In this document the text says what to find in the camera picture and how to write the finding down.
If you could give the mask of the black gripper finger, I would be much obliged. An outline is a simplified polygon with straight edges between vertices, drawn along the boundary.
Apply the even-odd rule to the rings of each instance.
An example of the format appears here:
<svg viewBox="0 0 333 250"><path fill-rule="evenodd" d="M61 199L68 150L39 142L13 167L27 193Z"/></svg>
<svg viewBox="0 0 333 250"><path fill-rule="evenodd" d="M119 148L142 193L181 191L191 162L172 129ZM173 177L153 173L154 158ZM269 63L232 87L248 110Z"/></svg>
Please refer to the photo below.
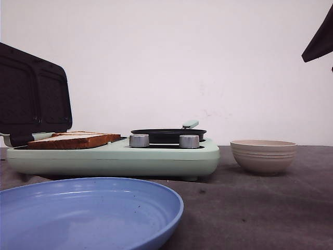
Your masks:
<svg viewBox="0 0 333 250"><path fill-rule="evenodd" d="M327 13L323 23L302 53L304 62L315 60L332 52L332 11Z"/></svg>

